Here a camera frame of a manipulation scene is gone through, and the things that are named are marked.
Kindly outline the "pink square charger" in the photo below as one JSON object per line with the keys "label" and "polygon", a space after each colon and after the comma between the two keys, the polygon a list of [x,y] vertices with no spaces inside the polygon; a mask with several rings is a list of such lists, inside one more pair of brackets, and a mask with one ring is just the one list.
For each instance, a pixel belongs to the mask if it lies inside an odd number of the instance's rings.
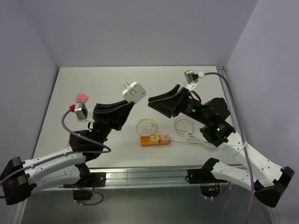
{"label": "pink square charger", "polygon": [[77,102],[81,102],[81,103],[86,103],[88,101],[89,97],[83,93],[79,93],[76,97],[75,100]]}

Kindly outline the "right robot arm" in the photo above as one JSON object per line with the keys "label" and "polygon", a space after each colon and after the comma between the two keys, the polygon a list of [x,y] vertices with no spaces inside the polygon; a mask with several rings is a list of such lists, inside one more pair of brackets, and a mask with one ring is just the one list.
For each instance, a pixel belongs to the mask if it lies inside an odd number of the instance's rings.
{"label": "right robot arm", "polygon": [[230,115],[224,98],[213,98],[202,104],[190,91],[178,84],[169,92],[150,97],[148,106],[168,118],[180,113],[202,123],[204,139],[217,149],[238,160],[247,171],[231,167],[218,159],[210,158],[202,167],[203,179],[212,182],[225,180],[254,193],[268,207],[276,207],[288,187],[294,170],[273,163],[242,139],[226,118]]}

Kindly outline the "orange power strip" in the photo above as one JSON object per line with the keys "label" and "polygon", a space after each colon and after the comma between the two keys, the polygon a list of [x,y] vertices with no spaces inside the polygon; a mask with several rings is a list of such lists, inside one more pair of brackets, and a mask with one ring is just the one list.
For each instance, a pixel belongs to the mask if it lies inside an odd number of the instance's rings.
{"label": "orange power strip", "polygon": [[158,144],[151,144],[151,140],[150,140],[151,136],[152,135],[141,136],[140,137],[140,146],[141,147],[166,146],[166,145],[169,145],[171,142],[171,139],[169,140],[168,143],[161,143],[159,140]]}

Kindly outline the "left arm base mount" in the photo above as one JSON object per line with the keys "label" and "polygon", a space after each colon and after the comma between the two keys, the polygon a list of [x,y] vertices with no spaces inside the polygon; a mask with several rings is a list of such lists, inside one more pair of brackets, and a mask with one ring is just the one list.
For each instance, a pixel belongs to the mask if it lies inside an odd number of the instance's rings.
{"label": "left arm base mount", "polygon": [[[63,188],[73,189],[73,199],[75,203],[81,206],[94,206],[104,200],[104,195],[96,187],[104,187],[106,183],[106,173],[92,173],[89,177],[79,180],[75,184],[64,184]],[[93,196],[99,196],[97,202],[90,202]]]}

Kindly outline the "white square charger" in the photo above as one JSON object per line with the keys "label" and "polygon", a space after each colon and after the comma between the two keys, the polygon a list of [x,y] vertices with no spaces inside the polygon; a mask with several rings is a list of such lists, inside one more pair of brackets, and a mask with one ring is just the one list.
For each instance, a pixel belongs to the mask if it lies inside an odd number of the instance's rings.
{"label": "white square charger", "polygon": [[125,90],[122,92],[122,95],[127,102],[136,104],[146,96],[146,90],[138,82],[134,81],[131,84],[126,82],[126,84],[124,85]]}

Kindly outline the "yellow plug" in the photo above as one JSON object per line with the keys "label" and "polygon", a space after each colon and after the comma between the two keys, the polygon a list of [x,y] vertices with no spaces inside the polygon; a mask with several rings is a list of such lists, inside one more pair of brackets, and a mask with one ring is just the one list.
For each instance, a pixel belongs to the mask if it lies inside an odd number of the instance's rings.
{"label": "yellow plug", "polygon": [[159,135],[152,135],[150,137],[150,140],[151,140],[151,144],[158,144],[160,140]]}

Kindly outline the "aluminium rail frame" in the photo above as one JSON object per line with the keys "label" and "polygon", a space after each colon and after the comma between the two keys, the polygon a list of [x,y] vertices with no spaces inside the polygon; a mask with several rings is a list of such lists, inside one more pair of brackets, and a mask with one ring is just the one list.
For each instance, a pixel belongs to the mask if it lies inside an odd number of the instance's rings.
{"label": "aluminium rail frame", "polygon": [[[126,82],[138,82],[146,96],[132,108],[128,119],[120,131],[112,130],[104,143],[111,152],[86,163],[90,173],[106,173],[104,187],[96,187],[103,193],[104,200],[95,205],[105,207],[112,197],[105,195],[107,189],[129,188],[171,188],[193,186],[185,181],[187,170],[202,168],[210,158],[240,170],[247,171],[238,160],[227,152],[217,149],[207,142],[200,128],[204,125],[182,113],[168,118],[148,107],[148,99],[172,90],[177,84],[187,86],[184,72],[200,71],[205,76],[191,95],[202,104],[213,98],[224,98],[230,111],[226,118],[232,126],[232,115],[236,113],[228,103],[233,97],[226,97],[221,85],[223,76],[214,66],[135,66],[135,67],[62,67],[58,72],[54,91],[32,159],[47,156],[67,148],[70,134],[61,124],[62,116],[71,105],[77,103],[75,97],[83,93],[89,97],[85,103],[92,120],[94,107],[99,104],[112,104],[124,100],[122,92]],[[66,126],[72,131],[87,130],[88,122],[78,122],[74,113],[65,118]],[[171,142],[166,146],[141,147],[140,137],[168,134]],[[67,208],[85,207],[75,203],[73,189],[58,185],[37,191],[23,202],[53,193],[52,201],[58,202],[62,193],[69,193]]]}

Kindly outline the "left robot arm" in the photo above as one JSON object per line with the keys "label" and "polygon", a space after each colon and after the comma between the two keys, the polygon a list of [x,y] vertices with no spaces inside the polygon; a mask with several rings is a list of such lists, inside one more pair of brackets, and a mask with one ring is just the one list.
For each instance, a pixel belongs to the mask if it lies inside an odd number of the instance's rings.
{"label": "left robot arm", "polygon": [[[135,102],[122,100],[112,104],[96,104],[92,120],[84,103],[71,105],[62,116],[61,124],[70,134],[69,146],[40,158],[12,158],[0,175],[0,185],[7,205],[14,205],[31,194],[58,185],[82,188],[90,183],[91,173],[86,163],[111,152],[104,143],[112,130],[119,131],[128,119]],[[88,121],[87,130],[72,131],[65,118],[74,113],[79,121]]]}

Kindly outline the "pink plug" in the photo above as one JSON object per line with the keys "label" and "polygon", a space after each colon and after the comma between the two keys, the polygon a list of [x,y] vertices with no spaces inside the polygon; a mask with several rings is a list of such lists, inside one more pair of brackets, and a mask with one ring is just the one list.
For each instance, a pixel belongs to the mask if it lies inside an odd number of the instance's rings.
{"label": "pink plug", "polygon": [[160,142],[161,143],[168,143],[170,140],[170,137],[168,134],[163,134],[163,135],[160,135]]}

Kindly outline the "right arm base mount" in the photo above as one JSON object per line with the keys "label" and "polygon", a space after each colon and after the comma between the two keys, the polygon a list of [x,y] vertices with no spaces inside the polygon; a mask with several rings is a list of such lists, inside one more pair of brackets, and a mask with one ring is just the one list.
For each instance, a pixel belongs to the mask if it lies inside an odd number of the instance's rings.
{"label": "right arm base mount", "polygon": [[214,165],[220,162],[218,159],[208,159],[202,168],[192,168],[187,170],[185,181],[189,184],[208,184],[200,186],[200,192],[205,200],[213,201],[221,197],[221,194],[230,189],[231,183],[225,180],[216,179],[211,171],[214,170]]}

